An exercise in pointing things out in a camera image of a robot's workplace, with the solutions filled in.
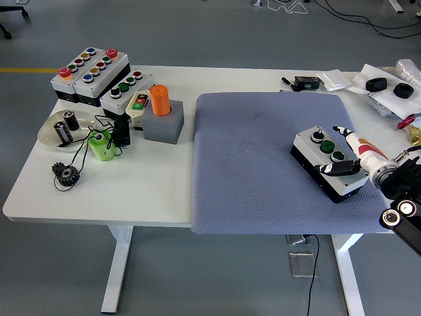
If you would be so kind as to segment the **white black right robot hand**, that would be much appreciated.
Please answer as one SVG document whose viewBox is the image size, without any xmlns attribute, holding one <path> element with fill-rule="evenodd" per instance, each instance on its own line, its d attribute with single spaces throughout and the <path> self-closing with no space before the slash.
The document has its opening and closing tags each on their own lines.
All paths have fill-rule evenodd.
<svg viewBox="0 0 421 316">
<path fill-rule="evenodd" d="M 398 168 L 398 163 L 390 160 L 380 149 L 358 136 L 356 132 L 342 126 L 334 126 L 333 129 L 345 137 L 345 141 L 356 155 L 357 160 L 316 165 L 313 167 L 315 171 L 326 176 L 347 176 L 357 174 L 363 169 L 368 172 L 370 180 L 373 182 L 377 172 Z"/>
</svg>

